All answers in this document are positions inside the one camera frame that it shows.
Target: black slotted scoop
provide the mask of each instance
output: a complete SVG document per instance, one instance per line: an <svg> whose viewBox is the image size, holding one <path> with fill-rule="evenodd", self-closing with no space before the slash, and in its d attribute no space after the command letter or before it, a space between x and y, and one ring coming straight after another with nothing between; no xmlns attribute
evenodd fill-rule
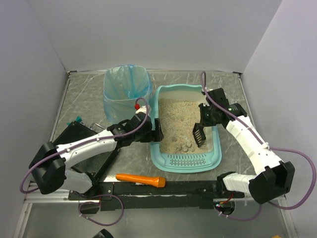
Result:
<svg viewBox="0 0 317 238"><path fill-rule="evenodd" d="M194 125L193 136L198 147L201 147L206 141L204 127L201 126L199 123L195 123Z"/></svg>

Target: sand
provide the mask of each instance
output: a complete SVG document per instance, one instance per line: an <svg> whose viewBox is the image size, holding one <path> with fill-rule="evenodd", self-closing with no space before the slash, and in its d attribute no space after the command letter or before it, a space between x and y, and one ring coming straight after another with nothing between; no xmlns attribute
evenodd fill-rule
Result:
<svg viewBox="0 0 317 238"><path fill-rule="evenodd" d="M200 121L197 102L172 99L158 100L158 117L164 139L160 142L161 153L198 154L208 152L206 143L198 148L192 131Z"/></svg>

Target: trash bin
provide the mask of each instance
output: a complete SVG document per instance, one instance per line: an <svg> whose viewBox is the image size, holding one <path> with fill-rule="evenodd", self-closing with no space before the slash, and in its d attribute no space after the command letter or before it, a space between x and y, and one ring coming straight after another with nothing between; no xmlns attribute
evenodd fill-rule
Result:
<svg viewBox="0 0 317 238"><path fill-rule="evenodd" d="M135 100L151 96L152 84L148 71L137 65L123 65L106 71L104 78L104 112L110 123L131 119Z"/></svg>

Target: yellow object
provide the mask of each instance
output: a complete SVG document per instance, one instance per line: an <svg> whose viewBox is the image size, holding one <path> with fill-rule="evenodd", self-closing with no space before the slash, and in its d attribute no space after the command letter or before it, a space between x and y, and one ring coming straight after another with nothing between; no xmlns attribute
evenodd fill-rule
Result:
<svg viewBox="0 0 317 238"><path fill-rule="evenodd" d="M165 182L166 182L166 179L163 177L148 177L148 176L140 176L140 175L117 174L115 178L121 181L139 182L143 184L148 184L154 187L165 187Z"/></svg>

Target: gray marble surface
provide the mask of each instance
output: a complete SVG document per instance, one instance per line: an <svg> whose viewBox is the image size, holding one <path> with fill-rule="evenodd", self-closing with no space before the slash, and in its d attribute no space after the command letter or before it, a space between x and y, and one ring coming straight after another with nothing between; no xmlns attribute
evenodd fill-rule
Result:
<svg viewBox="0 0 317 238"><path fill-rule="evenodd" d="M200 83L199 72L150 71L150 74L153 93L161 85ZM207 87L224 88L230 103L238 102L248 112L238 77L237 74L233 73L208 72ZM104 127L110 125L103 110L103 79L103 73L70 74L70 82L58 117L54 138L59 136L67 127L67 122L75 120L77 116L80 116L87 126L90 126L93 122ZM218 126L218 132L222 160L219 166L211 171L197 174L176 174L161 171L151 161L150 145L135 142L131 146L121 149L115 162L108 169L105 181L116 181L115 175L118 173L162 176L169 181L215 180L218 175L228 171L254 175L255 172L251 162L238 142L222 126Z"/></svg>

